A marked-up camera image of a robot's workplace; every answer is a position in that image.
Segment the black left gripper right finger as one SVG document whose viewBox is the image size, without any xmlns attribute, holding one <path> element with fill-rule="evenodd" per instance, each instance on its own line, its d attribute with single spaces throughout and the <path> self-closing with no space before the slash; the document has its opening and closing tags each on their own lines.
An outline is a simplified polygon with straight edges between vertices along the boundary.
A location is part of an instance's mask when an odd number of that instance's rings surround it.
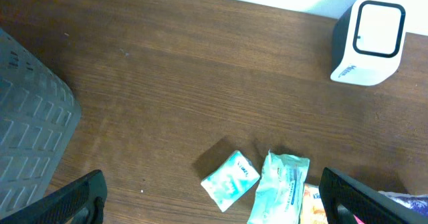
<svg viewBox="0 0 428 224">
<path fill-rule="evenodd" d="M 329 223 L 426 223 L 427 218 L 331 168 L 324 168 L 319 191 Z"/>
</svg>

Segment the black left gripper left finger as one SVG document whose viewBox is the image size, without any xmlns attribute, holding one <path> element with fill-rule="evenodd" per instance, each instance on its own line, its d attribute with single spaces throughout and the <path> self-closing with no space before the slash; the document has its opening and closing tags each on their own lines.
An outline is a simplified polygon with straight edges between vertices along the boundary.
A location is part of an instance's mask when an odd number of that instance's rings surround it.
<svg viewBox="0 0 428 224">
<path fill-rule="evenodd" d="M 1 222 L 102 223 L 107 194 L 102 171 L 94 170 Z"/>
</svg>

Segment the orange tissue pack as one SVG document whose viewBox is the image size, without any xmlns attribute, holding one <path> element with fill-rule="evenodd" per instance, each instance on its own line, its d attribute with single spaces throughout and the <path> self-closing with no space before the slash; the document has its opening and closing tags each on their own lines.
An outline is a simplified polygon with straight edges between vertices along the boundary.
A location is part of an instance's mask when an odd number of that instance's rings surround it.
<svg viewBox="0 0 428 224">
<path fill-rule="evenodd" d="M 328 224 L 319 189 L 308 183 L 304 184 L 300 224 Z"/>
</svg>

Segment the teal wet wipes pack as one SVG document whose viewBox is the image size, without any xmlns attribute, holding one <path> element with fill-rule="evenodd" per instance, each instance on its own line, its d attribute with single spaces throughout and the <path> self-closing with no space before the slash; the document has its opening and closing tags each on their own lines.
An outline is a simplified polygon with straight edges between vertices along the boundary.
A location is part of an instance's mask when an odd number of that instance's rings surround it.
<svg viewBox="0 0 428 224">
<path fill-rule="evenodd" d="M 299 223 L 308 158 L 269 152 L 248 223 Z"/>
</svg>

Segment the red purple tissue pack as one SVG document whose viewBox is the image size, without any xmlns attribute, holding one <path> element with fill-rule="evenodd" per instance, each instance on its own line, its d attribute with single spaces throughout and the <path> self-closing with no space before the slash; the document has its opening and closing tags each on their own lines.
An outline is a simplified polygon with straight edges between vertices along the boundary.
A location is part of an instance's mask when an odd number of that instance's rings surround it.
<svg viewBox="0 0 428 224">
<path fill-rule="evenodd" d="M 427 195 L 403 195 L 406 200 L 398 201 L 397 196 L 376 192 L 361 187 L 356 206 L 350 209 L 357 223 L 427 223 Z"/>
</svg>

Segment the small teal tissue pack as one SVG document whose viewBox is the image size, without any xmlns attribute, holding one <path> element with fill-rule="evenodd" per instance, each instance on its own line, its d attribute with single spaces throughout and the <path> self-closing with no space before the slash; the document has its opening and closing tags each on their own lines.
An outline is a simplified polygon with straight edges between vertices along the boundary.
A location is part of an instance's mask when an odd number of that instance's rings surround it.
<svg viewBox="0 0 428 224">
<path fill-rule="evenodd" d="M 208 177 L 201 186 L 214 200 L 221 212 L 225 212 L 260 179 L 252 163 L 238 150 Z"/>
</svg>

